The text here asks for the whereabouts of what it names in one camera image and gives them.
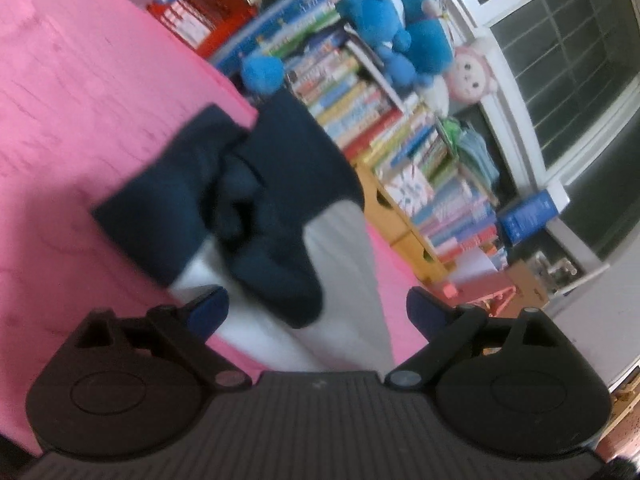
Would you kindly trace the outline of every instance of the white wall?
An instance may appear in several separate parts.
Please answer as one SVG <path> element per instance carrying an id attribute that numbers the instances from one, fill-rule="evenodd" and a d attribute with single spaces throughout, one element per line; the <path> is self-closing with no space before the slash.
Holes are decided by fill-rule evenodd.
<path id="1" fill-rule="evenodd" d="M 554 308 L 553 320 L 607 386 L 640 358 L 640 226 L 609 259 L 611 268 Z"/>

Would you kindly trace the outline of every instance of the bed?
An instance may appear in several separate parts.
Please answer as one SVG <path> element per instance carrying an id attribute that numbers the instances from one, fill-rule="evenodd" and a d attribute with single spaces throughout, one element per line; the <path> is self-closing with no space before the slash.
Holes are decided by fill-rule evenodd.
<path id="1" fill-rule="evenodd" d="M 126 0 L 0 0 L 0 433 L 37 452 L 24 399 L 93 308 L 138 316 L 169 301 L 111 246 L 92 205 L 214 103 L 242 125 L 233 86 Z M 417 284 L 368 228 L 396 362 L 424 344 L 406 319 Z M 264 366 L 215 336 L 256 377 Z"/>

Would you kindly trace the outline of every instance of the red basket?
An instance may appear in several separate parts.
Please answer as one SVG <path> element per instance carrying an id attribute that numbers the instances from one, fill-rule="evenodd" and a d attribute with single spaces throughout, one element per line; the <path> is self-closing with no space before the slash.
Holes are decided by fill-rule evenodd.
<path id="1" fill-rule="evenodd" d="M 213 54 L 257 14 L 245 0 L 176 0 L 151 4 L 148 11 L 202 57 Z"/>

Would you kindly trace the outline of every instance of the blue teddy bear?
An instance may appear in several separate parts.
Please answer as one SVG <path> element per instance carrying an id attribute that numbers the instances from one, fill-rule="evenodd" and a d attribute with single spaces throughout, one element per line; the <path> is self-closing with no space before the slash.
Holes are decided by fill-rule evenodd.
<path id="1" fill-rule="evenodd" d="M 397 89 L 428 87 L 453 61 L 445 32 L 431 17 L 437 7 L 436 0 L 341 0 L 336 5 L 378 54 L 385 78 Z M 267 96 L 282 86 L 284 66 L 277 58 L 255 56 L 245 60 L 241 76 L 250 92 Z"/>
<path id="2" fill-rule="evenodd" d="M 353 23 L 371 48 L 383 44 L 391 44 L 396 52 L 409 48 L 411 37 L 404 30 L 393 0 L 341 0 L 336 9 Z"/>

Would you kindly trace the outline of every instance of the wooden shelf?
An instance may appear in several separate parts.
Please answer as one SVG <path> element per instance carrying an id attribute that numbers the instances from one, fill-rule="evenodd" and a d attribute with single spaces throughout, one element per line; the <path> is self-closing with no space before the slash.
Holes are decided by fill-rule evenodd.
<path id="1" fill-rule="evenodd" d="M 611 417 L 600 438 L 606 437 L 640 402 L 640 368 L 635 368 L 630 376 L 632 379 L 626 384 L 621 384 L 611 395 L 613 401 Z"/>
<path id="2" fill-rule="evenodd" d="M 367 166 L 357 164 L 355 169 L 364 191 L 367 220 L 411 266 L 421 282 L 430 285 L 443 280 L 449 271 L 431 243 L 414 227 Z"/>

